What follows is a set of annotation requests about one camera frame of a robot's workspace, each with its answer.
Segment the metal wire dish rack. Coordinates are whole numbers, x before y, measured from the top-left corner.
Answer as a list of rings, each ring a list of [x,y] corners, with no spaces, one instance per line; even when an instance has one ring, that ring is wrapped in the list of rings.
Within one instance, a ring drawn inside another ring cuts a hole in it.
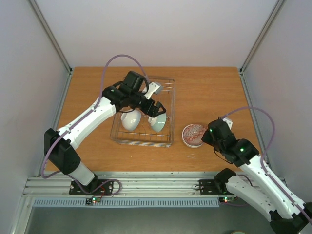
[[[119,144],[155,146],[168,148],[174,141],[175,126],[175,103],[176,103],[176,81],[172,78],[151,77],[150,80],[158,82],[163,89],[152,98],[161,102],[166,108],[166,122],[160,132],[152,129],[148,122],[149,116],[142,113],[138,126],[129,131],[122,126],[121,113],[114,117],[111,129],[111,139]]]

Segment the teal patterned bowl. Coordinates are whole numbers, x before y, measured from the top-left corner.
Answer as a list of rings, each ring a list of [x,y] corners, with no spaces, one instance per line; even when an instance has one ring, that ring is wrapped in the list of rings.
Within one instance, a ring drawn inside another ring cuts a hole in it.
[[[167,115],[166,113],[163,113],[157,117],[149,117],[148,118],[148,122],[151,126],[151,128],[155,131],[155,132],[160,132],[163,127],[165,126],[166,123],[166,118]]]

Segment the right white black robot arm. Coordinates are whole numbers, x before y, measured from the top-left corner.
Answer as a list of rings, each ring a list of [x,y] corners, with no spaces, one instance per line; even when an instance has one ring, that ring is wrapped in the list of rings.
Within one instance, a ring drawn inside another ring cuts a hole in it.
[[[242,198],[269,221],[276,234],[298,234],[312,222],[312,204],[300,199],[278,178],[250,141],[236,139],[227,121],[219,118],[210,122],[202,141],[259,186],[256,189],[226,168],[214,177],[218,192]]]

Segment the white ceramic bowl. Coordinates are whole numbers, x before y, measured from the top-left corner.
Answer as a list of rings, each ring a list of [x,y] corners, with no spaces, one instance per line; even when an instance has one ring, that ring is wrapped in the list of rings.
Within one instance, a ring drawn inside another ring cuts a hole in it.
[[[131,112],[123,113],[120,119],[122,126],[126,130],[133,131],[141,120],[141,113],[138,110],[133,110]]]

